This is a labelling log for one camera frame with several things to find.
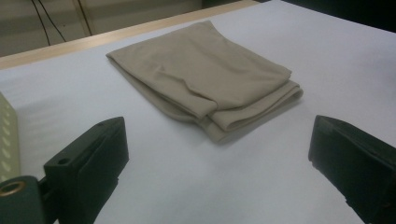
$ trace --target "cloth fold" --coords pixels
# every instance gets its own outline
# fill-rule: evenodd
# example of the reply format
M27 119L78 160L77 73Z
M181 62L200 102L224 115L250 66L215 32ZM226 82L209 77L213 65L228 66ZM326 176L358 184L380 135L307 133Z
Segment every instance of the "cloth fold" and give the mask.
M198 22L106 55L173 119L192 121L215 142L303 95L291 71Z

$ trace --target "white table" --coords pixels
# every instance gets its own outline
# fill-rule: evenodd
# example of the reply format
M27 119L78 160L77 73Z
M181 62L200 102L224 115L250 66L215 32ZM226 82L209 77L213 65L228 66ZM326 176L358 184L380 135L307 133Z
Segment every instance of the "white table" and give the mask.
M157 110L105 56L195 21L4 69L23 174L43 177L93 124L124 116L131 160L95 223L362 223L307 153L317 114L396 146L396 34L277 0L203 20L292 70L303 99L214 144Z

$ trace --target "folded cloth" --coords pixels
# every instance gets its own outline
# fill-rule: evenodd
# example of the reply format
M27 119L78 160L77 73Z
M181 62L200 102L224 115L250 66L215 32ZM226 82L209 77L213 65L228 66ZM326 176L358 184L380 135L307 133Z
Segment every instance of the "folded cloth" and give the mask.
M106 55L163 113L219 141L303 95L291 71L220 34L210 21Z

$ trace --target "dark object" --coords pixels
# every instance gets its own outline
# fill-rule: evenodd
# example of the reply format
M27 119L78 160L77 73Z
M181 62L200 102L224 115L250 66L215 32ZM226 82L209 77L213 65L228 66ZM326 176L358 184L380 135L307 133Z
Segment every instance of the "dark object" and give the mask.
M50 159L40 182L20 176L0 184L0 223L91 224L128 160L123 118L100 122Z
M346 122L317 116L309 160L365 223L396 223L396 148Z

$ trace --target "beige cloth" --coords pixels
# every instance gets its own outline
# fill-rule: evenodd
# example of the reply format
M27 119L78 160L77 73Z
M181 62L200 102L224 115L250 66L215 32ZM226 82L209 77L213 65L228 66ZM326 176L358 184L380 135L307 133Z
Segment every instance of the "beige cloth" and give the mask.
M302 96L291 71L195 23L107 54L173 119L194 121L219 141Z

